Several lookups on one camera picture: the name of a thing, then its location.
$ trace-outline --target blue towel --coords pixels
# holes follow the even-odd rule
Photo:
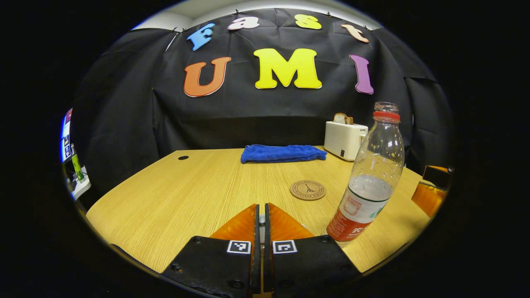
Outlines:
[[[325,160],[326,151],[310,145],[265,146],[252,145],[245,147],[241,154],[241,163],[250,162],[291,162],[308,160]]]

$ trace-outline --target plastic water bottle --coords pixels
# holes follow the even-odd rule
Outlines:
[[[404,164],[398,107],[376,102],[375,123],[355,158],[348,187],[326,228],[340,247],[359,236],[383,210],[398,185]]]

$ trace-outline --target red bottle cap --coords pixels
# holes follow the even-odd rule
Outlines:
[[[377,118],[387,118],[387,119],[390,119],[390,120],[401,120],[401,117],[399,116],[399,114],[397,113],[391,113],[391,112],[384,112],[384,111],[375,111],[374,112],[374,117],[377,117]]]

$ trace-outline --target bottle label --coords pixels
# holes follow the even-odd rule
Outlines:
[[[351,241],[364,231],[383,210],[388,199],[373,201],[363,198],[348,187],[326,231],[336,241]]]

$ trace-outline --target green bottle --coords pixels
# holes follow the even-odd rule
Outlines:
[[[83,175],[83,172],[81,171],[81,165],[79,164],[79,159],[77,158],[77,153],[74,149],[74,144],[70,145],[72,148],[72,163],[74,164],[74,171],[77,174],[77,178],[79,179],[80,183],[85,182],[85,176]]]

